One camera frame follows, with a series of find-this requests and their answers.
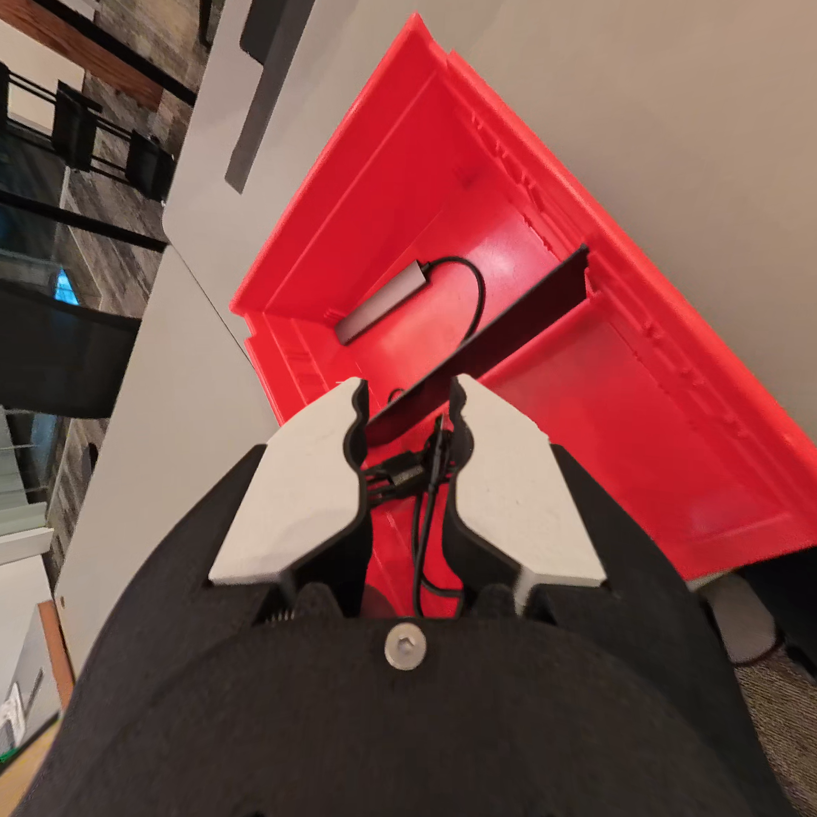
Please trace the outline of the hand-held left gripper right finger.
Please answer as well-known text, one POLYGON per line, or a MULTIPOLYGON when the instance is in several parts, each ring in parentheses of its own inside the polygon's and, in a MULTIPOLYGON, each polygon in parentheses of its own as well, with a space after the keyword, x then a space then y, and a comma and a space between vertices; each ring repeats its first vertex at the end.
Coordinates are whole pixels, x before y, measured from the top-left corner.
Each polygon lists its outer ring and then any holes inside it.
POLYGON ((467 374, 452 379, 444 558, 468 595, 501 585, 516 614, 536 587, 607 579, 548 435, 467 374))

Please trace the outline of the black bin divider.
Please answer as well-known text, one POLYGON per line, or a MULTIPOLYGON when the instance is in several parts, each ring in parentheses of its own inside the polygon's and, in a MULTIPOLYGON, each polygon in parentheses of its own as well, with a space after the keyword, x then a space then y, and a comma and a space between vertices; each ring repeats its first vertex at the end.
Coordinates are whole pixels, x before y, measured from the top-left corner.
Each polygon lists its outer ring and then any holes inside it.
POLYGON ((389 444, 448 401, 453 377, 484 376, 587 300, 590 249, 566 260, 383 408, 366 426, 371 447, 389 444))

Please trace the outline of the black cable red plugs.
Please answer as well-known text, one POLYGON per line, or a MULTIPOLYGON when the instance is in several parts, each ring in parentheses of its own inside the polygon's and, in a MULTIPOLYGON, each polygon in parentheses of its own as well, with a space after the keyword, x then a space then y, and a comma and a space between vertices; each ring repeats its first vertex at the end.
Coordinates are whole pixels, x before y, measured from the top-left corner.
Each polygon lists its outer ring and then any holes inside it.
POLYGON ((425 574, 436 501, 441 487, 448 484, 453 472, 452 440, 453 432, 446 426, 444 414, 440 414, 434 419, 431 434, 420 451, 394 455, 363 471, 370 509, 406 498, 414 499, 409 532, 411 600, 417 618, 426 617, 423 610, 424 592, 434 597, 455 600, 455 618, 462 615, 465 606, 462 589, 441 587, 425 574))

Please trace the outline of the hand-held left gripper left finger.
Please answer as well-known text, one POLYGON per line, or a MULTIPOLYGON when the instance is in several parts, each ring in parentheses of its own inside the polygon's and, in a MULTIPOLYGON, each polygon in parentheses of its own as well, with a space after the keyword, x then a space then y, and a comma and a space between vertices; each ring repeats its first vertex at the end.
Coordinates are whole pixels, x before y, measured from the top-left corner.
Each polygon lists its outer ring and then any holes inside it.
POLYGON ((293 603, 322 583, 342 611, 361 610, 371 559, 368 421, 369 385, 351 377, 281 425, 210 568, 213 585, 273 584, 293 603))

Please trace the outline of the red plastic bin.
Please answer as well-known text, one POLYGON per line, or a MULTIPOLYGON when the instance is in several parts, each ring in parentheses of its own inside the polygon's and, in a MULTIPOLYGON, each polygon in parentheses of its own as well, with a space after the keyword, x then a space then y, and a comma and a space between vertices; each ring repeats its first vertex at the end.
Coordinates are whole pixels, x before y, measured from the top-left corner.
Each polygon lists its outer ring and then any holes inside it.
POLYGON ((459 347, 465 267, 343 346, 336 324, 412 261, 471 260, 476 332, 590 249, 587 300, 484 376, 693 579, 815 545, 815 445, 621 226, 418 13, 329 138, 235 293, 285 423, 349 377, 372 419, 459 347))

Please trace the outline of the silver USB hub white tag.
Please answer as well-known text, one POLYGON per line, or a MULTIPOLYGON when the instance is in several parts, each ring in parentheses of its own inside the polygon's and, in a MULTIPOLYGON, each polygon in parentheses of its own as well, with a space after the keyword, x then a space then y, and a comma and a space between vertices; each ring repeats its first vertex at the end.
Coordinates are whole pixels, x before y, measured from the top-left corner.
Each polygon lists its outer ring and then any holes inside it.
POLYGON ((347 346, 388 314, 414 297, 428 283, 428 273, 418 260, 389 280, 335 326, 337 340, 347 346))

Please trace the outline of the wooden post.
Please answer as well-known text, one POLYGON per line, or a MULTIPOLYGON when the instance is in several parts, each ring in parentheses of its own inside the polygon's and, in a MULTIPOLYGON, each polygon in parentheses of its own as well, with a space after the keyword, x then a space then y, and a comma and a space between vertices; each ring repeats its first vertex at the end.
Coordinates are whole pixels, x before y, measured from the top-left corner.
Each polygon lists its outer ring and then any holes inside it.
POLYGON ((40 29, 49 29, 56 37, 64 56, 141 107, 156 111, 165 94, 189 107, 195 105, 193 90, 74 8, 57 1, 28 5, 40 19, 40 29))

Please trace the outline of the black utility cart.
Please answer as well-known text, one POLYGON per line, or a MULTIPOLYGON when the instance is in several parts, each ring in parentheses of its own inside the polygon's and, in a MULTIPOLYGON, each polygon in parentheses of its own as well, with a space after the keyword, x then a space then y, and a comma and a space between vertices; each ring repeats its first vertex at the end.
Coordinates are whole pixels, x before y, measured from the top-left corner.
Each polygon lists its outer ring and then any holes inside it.
POLYGON ((140 134, 109 121, 103 108, 80 91, 59 81, 49 91, 1 64, 2 132, 61 159, 68 169, 92 172, 136 190, 148 200, 166 203, 175 175, 176 159, 155 137, 140 134), (11 89, 22 90, 53 107, 53 122, 47 133, 10 115, 11 89), (122 141, 128 151, 126 163, 117 163, 96 153, 101 131, 122 141))

